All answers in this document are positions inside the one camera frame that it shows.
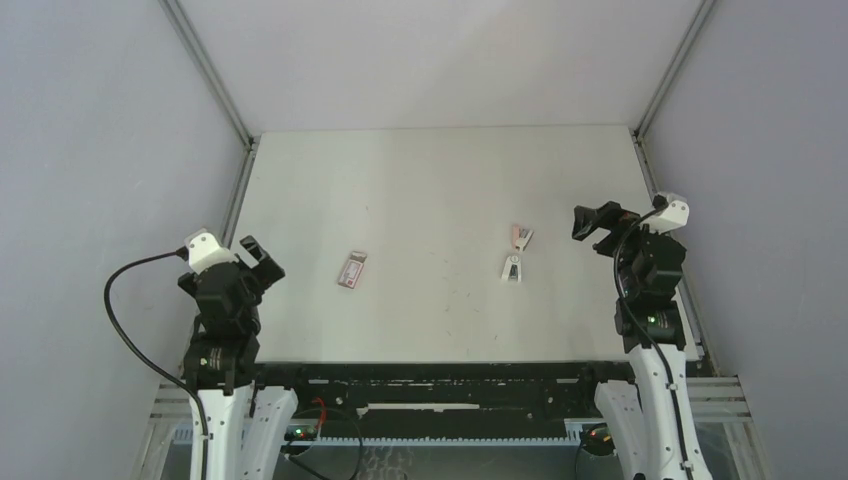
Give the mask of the white stapler base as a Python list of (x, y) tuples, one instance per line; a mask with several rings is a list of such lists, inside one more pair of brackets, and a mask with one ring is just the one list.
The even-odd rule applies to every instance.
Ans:
[(522, 281), (521, 260), (521, 255), (518, 252), (506, 257), (501, 273), (501, 279), (504, 282), (520, 283)]

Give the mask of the red white staple box sleeve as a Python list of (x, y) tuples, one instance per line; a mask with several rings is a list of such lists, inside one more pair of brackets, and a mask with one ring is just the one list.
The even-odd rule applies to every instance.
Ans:
[(355, 289), (367, 258), (368, 255), (365, 252), (352, 251), (340, 271), (337, 285), (347, 289)]

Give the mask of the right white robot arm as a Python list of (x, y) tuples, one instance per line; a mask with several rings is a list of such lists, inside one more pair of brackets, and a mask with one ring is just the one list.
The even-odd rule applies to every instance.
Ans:
[(615, 328), (633, 372), (631, 380), (596, 377), (579, 388), (584, 412), (602, 416), (607, 439), (626, 479), (709, 479), (687, 386), (686, 336), (674, 299), (687, 250), (671, 233), (684, 227), (685, 200), (659, 194), (640, 215), (609, 201), (576, 206), (572, 237), (607, 235), (594, 251), (611, 258)]

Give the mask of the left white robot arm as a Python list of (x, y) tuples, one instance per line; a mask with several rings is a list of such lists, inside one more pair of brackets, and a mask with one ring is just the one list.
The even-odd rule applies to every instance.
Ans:
[(191, 398), (193, 479), (270, 479), (292, 417), (311, 407), (296, 379), (258, 384), (259, 306), (285, 272), (252, 236), (242, 248), (253, 266), (201, 229), (185, 242), (189, 273), (178, 285), (196, 303), (201, 327), (184, 357)]

